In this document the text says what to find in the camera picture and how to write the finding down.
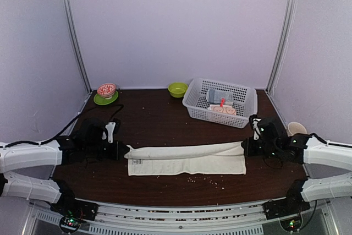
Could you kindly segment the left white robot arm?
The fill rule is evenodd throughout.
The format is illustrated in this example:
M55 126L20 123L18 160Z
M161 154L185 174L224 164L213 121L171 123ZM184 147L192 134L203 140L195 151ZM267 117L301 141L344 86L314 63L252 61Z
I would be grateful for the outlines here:
M80 163L88 159L118 161L130 150L115 139L117 119L104 123L96 118L83 121L70 135L45 141L1 143L1 196L41 200L57 204L67 215L79 211L75 194L66 182L49 176L35 177L33 170Z

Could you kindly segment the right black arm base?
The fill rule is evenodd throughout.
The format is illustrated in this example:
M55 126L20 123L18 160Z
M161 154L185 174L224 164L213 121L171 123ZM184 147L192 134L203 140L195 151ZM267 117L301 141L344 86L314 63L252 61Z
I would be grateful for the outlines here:
M278 200L269 200L263 204L266 219L281 218L310 209L310 203L301 195L305 180L295 180L286 193L286 197Z

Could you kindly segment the orange bunny pattern towel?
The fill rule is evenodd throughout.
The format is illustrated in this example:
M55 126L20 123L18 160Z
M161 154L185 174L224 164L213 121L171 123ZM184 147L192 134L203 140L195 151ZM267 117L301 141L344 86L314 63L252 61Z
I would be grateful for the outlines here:
M234 115L234 116L237 115L236 109L230 105L210 105L208 107L208 110L219 112L222 114L229 114L229 115Z

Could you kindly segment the white towel blue print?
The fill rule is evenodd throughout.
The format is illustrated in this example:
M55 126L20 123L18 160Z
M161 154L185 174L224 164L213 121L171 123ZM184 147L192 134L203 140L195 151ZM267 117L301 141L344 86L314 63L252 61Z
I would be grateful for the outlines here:
M241 142L168 147L129 148L129 176L187 174L246 174Z

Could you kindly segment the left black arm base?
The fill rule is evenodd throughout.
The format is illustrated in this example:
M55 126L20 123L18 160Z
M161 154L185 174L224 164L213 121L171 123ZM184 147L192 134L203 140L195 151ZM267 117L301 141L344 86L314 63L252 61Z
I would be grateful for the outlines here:
M97 203L78 200L65 181L56 180L54 182L58 185L60 197L56 203L50 203L52 211L79 220L95 220L98 211Z

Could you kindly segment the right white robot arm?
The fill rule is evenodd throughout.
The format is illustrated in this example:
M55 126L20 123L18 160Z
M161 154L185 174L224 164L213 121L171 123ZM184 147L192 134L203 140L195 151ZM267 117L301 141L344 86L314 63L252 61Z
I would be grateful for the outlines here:
M310 166L308 177L295 180L282 201L285 213L293 214L304 202L351 196L351 145L325 140L315 133L289 135L281 121L249 118L253 136L244 140L244 155L262 156Z

